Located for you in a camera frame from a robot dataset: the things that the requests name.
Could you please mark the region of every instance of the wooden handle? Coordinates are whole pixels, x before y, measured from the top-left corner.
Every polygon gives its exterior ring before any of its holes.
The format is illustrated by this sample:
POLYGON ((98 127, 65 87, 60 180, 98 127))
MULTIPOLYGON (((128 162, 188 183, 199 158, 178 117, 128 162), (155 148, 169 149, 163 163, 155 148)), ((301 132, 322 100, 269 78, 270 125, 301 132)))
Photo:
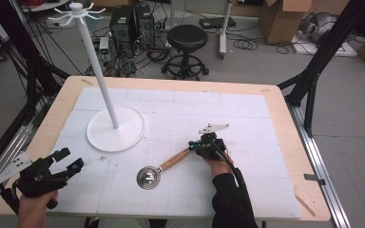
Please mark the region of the wooden handle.
POLYGON ((189 149, 186 148, 183 151, 179 152, 178 154, 174 155, 171 159, 165 161, 161 166, 160 169, 162 171, 165 171, 169 168, 171 168, 174 164, 181 161, 185 156, 189 153, 189 149))

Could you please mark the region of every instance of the white clip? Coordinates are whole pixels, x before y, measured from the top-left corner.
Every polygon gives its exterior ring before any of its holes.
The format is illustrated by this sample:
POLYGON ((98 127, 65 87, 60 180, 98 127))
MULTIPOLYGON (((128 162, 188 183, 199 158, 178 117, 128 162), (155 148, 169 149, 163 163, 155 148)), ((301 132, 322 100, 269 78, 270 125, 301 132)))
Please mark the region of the white clip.
POLYGON ((227 127, 229 127, 229 124, 211 124, 211 123, 209 123, 207 127, 204 127, 202 130, 200 130, 200 134, 212 133, 215 131, 223 130, 227 127))
POLYGON ((20 152, 20 154, 17 155, 16 158, 14 158, 14 160, 8 165, 8 167, 6 167, 0 174, 0 183, 29 167, 31 164, 32 162, 28 155, 25 152, 20 152))

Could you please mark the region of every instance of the computer tower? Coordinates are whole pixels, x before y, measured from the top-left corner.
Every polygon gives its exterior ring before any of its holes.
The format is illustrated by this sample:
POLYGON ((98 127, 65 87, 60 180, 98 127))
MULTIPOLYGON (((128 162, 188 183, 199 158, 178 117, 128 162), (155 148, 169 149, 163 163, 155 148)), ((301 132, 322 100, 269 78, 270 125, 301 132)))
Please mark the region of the computer tower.
POLYGON ((135 17, 132 6, 116 6, 109 22, 117 57, 133 57, 133 46, 137 39, 135 17))
POLYGON ((143 49, 155 48, 154 18, 150 6, 138 4, 135 6, 138 37, 143 49))

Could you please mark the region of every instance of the white paper sheet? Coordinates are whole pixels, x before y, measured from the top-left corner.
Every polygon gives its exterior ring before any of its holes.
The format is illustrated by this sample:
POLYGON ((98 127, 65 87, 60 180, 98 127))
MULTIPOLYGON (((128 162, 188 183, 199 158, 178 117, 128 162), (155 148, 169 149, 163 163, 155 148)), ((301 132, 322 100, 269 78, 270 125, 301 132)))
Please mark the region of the white paper sheet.
POLYGON ((140 111, 147 124, 132 148, 109 154, 87 140, 86 127, 106 108, 97 87, 85 88, 55 144, 71 155, 51 166, 53 173, 82 158, 82 172, 60 190, 55 211, 116 216, 212 218, 215 194, 209 166, 195 152, 162 172, 158 186, 136 182, 145 166, 160 166, 200 138, 208 124, 229 124, 217 132, 246 181, 257 219, 299 219, 297 200, 265 99, 259 95, 169 90, 108 90, 114 106, 140 111))

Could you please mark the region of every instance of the spoon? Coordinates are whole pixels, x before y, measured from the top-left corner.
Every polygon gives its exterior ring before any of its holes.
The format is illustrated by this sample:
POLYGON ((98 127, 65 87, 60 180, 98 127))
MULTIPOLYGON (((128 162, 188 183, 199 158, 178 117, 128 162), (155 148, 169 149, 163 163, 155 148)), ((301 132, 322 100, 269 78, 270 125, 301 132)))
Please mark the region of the spoon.
POLYGON ((173 165, 185 158, 189 151, 190 150, 188 148, 180 151, 178 154, 174 155, 169 160, 160 165, 159 168, 153 166, 146 166, 142 168, 136 177, 136 182, 141 188, 145 190, 156 187, 160 181, 160 173, 171 168, 173 165))

